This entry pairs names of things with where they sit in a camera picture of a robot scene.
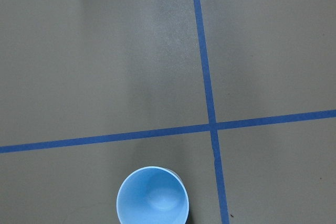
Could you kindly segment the light blue plastic cup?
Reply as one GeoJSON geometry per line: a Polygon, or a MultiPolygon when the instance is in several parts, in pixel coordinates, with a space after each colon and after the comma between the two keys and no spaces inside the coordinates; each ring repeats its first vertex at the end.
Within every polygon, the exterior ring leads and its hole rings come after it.
{"type": "Polygon", "coordinates": [[[190,202],[178,174],[147,166],[123,181],[116,211],[120,223],[187,223],[190,202]]]}

